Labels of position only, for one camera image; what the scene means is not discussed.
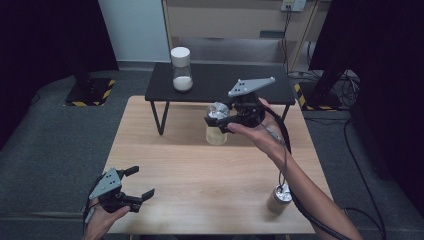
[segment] yellow black hazard tape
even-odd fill
[[[76,106],[76,107],[87,107],[87,106],[102,106],[107,98],[110,95],[110,92],[112,91],[112,87],[115,84],[115,80],[110,80],[107,88],[105,89],[105,92],[103,94],[102,99],[99,99],[99,101],[86,101],[84,99],[76,99],[74,101],[65,101],[65,106]]]
[[[302,109],[302,111],[342,111],[343,110],[341,107],[338,107],[338,106],[309,106],[299,84],[294,85],[294,89],[296,90],[297,97],[299,99],[300,109]]]

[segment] electrical outlet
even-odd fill
[[[305,8],[306,0],[283,0],[283,3],[281,4],[281,11],[287,12],[301,12]]]

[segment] wooden table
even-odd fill
[[[140,166],[124,177],[122,191],[155,196],[139,213],[118,220],[111,233],[127,234],[295,234],[313,233],[291,203],[282,215],[269,212],[266,200],[279,171],[245,137],[229,134],[224,145],[206,139],[203,116],[208,104],[174,103],[164,135],[157,133],[149,102],[133,96],[122,117],[105,171]],[[282,111],[284,106],[275,106]],[[294,158],[331,197],[298,105],[286,118]]]

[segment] white cylinder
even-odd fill
[[[190,50],[185,47],[176,47],[171,50],[171,61],[175,67],[185,67],[190,64]]]

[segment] white wall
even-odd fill
[[[99,0],[117,61],[170,62],[162,0]]]

